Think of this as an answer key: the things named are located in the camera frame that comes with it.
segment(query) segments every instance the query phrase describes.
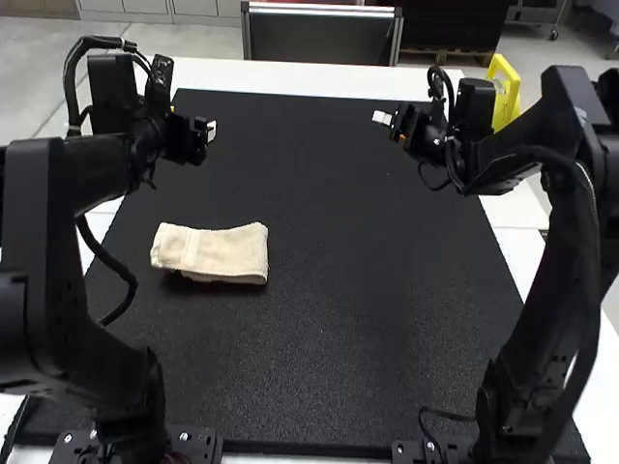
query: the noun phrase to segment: black rubber mat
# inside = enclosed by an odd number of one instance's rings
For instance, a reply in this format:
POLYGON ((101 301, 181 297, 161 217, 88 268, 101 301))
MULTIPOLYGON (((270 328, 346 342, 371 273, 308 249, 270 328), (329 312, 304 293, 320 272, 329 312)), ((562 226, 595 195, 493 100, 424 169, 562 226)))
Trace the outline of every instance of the black rubber mat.
MULTIPOLYGON (((198 168, 161 162, 157 191, 128 198, 104 241, 140 282, 111 329, 159 354, 169 422, 227 440, 382 448, 421 436, 423 405, 472 414, 521 301, 479 200, 427 190, 371 122, 395 104, 182 90, 175 105, 217 118, 217 143, 198 168), (269 227, 264 288, 150 266, 162 221, 255 220, 269 227)), ((124 295, 99 262, 86 279, 94 316, 124 295)), ((83 412, 45 404, 21 441, 76 426, 88 426, 83 412)), ((573 424, 557 454, 587 461, 573 424)))

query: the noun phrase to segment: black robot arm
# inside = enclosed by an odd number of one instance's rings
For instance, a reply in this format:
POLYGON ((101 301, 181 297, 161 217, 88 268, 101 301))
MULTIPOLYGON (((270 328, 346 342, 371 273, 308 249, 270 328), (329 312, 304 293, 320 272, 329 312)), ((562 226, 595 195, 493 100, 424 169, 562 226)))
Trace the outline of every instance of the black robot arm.
MULTIPOLYGON (((135 46, 82 38, 70 53, 66 83, 77 62, 72 56, 87 45, 135 46)), ((173 112, 172 70, 169 58, 156 56, 140 97, 131 55, 91 57, 94 136, 77 136, 83 115, 74 118, 70 92, 74 136, 0 147, 0 392, 90 409, 98 440, 76 462, 90 453, 98 462, 116 455, 124 463, 159 463, 166 452, 161 366, 148 347, 126 344, 89 315, 75 220, 151 183, 160 158, 205 160, 212 125, 173 112)))
POLYGON ((619 266, 619 74, 610 70, 591 83, 582 68, 551 67, 542 98, 497 133, 492 83, 462 79, 457 101, 439 68, 430 68, 428 83, 430 110, 404 102, 393 116, 374 116, 403 141, 420 174, 431 164, 447 174, 439 188, 497 195, 541 169, 552 203, 542 261, 512 335, 488 365, 477 398, 480 435, 464 454, 472 462, 542 464, 590 375, 601 301, 619 266))

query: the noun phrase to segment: folded towel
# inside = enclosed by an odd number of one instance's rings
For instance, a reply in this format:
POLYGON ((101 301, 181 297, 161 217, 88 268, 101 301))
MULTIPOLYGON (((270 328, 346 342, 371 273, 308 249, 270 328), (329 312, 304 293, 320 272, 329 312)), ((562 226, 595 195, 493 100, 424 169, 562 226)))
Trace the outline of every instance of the folded towel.
POLYGON ((151 265, 200 282, 264 285, 269 273, 268 235, 269 229, 260 222, 227 230, 162 222, 151 248, 151 265))

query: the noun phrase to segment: cabinet drawer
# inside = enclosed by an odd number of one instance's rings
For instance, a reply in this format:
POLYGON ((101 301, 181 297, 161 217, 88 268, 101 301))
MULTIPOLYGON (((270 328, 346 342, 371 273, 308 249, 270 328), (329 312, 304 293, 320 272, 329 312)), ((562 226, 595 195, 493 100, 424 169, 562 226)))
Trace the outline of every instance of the cabinet drawer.
POLYGON ((241 0, 218 0, 220 16, 241 17, 241 0))
POLYGON ((174 0, 177 15, 217 16, 216 0, 174 0))
POLYGON ((44 8, 43 0, 10 0, 4 3, 0 2, 0 6, 14 12, 36 12, 44 8))
POLYGON ((45 0, 45 6, 50 12, 76 12, 77 6, 74 0, 45 0))
POLYGON ((79 0, 81 9, 85 12, 114 12, 122 13, 122 0, 79 0))
POLYGON ((127 13, 167 14, 165 0, 123 0, 127 13))

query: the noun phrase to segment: white table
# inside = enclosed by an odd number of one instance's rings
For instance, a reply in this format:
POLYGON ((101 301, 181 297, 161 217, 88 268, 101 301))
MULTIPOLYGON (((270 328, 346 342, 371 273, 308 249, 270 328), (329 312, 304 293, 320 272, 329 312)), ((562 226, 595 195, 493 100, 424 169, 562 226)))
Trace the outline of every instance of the white table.
MULTIPOLYGON (((425 68, 379 68, 339 65, 267 63, 257 61, 205 60, 177 58, 174 91, 177 88, 249 92, 299 96, 319 96, 349 99, 390 101, 427 100, 425 68)), ((461 71, 448 70, 454 85, 463 77, 461 71)), ((138 74, 140 88, 144 77, 138 74)), ((547 216, 528 184, 521 183, 513 192, 501 197, 481 198, 488 222, 501 247, 522 299, 528 294, 544 250, 539 229, 546 229, 547 216)), ((88 214, 93 233, 102 240, 121 200, 101 205, 88 214)), ((84 272, 93 255, 80 243, 84 272)), ((575 422, 595 464, 613 462, 613 418, 619 417, 619 336, 605 314, 602 318, 600 352, 587 389, 575 411, 575 422)), ((0 395, 0 433, 4 433, 19 400, 0 395)), ((47 462, 51 449, 18 447, 10 463, 47 462)), ((245 464, 269 461, 277 464, 300 462, 300 458, 264 456, 225 456, 225 464, 245 464)), ((307 459, 308 461, 348 461, 307 459)))

